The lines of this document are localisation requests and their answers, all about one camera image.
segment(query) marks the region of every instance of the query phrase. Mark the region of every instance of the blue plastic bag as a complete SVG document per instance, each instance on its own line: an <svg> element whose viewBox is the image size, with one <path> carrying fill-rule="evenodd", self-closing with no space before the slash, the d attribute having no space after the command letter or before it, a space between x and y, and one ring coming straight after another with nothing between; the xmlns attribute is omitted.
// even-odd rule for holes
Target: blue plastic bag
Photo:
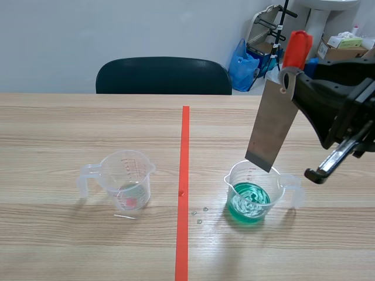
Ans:
<svg viewBox="0 0 375 281"><path fill-rule="evenodd" d="M237 91L246 92L254 81L254 72L258 65L259 60L246 53L245 39L241 39L229 65L232 87Z"/></svg>

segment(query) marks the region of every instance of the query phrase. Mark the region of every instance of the measuring cup with green liquid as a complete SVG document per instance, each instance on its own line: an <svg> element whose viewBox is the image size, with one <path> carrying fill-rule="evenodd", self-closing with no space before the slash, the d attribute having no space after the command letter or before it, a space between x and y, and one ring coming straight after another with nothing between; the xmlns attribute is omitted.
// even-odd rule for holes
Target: measuring cup with green liquid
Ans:
<svg viewBox="0 0 375 281"><path fill-rule="evenodd" d="M294 192L292 208L298 208L304 197L301 179L280 174L275 168L267 173L248 160L234 165L224 181L229 187L229 211L242 222L254 223L264 219L287 190Z"/></svg>

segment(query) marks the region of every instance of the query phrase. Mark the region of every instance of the plastic measuring cup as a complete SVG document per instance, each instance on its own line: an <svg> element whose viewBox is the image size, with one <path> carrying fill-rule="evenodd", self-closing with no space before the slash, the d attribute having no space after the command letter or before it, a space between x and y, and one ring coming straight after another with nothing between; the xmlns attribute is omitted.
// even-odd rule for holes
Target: plastic measuring cup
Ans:
<svg viewBox="0 0 375 281"><path fill-rule="evenodd" d="M142 208L150 199L149 175L155 165L141 152L115 152L100 164L85 165L80 170L77 187L81 198L88 197L87 179L96 179L120 210Z"/></svg>
<svg viewBox="0 0 375 281"><path fill-rule="evenodd" d="M234 165L224 178L228 184L227 205L232 216L242 222L257 222L280 201L286 190L293 190L292 207L302 204L301 179L280 174L275 168L263 171L248 160Z"/></svg>

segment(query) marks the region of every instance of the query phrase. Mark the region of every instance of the white sink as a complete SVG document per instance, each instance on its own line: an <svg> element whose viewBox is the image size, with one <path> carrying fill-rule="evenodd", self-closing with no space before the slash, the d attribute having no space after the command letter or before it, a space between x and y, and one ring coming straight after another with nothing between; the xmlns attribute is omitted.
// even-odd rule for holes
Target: white sink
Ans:
<svg viewBox="0 0 375 281"><path fill-rule="evenodd" d="M306 32L312 35L313 44L309 58L315 57L318 51L328 16L331 11L344 11L357 5L360 0L297 0L301 5L310 8L310 18L306 25Z"/></svg>
<svg viewBox="0 0 375 281"><path fill-rule="evenodd" d="M357 5L360 0L298 0L303 6L314 10L344 11Z"/></svg>

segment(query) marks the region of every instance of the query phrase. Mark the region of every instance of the metal stand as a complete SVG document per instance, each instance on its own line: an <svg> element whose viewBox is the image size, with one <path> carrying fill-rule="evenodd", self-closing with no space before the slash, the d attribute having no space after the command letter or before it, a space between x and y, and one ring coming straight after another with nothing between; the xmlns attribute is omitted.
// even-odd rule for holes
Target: metal stand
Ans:
<svg viewBox="0 0 375 281"><path fill-rule="evenodd" d="M265 78L265 75L266 75L266 73L267 73L267 71L270 67L272 59L276 59L277 68L280 71L280 59L279 59L279 57L280 57L280 43L279 42L280 42L280 40L282 40L282 41L285 40L285 37L284 37L284 40L283 40L282 39L283 36L281 35L281 31L282 31L282 28L284 26L285 15L292 16L293 18L298 17L297 14L287 10L288 5L289 5L289 0L285 0L284 6L281 6L281 5L279 6L279 11L282 12L282 15L281 15L280 23L278 25L274 25L273 23L269 23L269 22L267 22L266 20L263 20L263 19L257 19L257 20L254 21L254 23L256 23L256 24L260 24L260 25L265 26L266 28L269 28L270 29L269 35L274 36L276 38L274 46L272 47L271 55L268 58L266 64L264 65L264 67L267 66L267 69L264 73L263 78ZM259 74L254 79L253 83L250 85L250 88L248 89L248 91L250 91L250 89L254 85L255 81L257 81L257 79L260 77L260 73L262 73L262 72L263 72L263 69L261 69L259 71Z"/></svg>

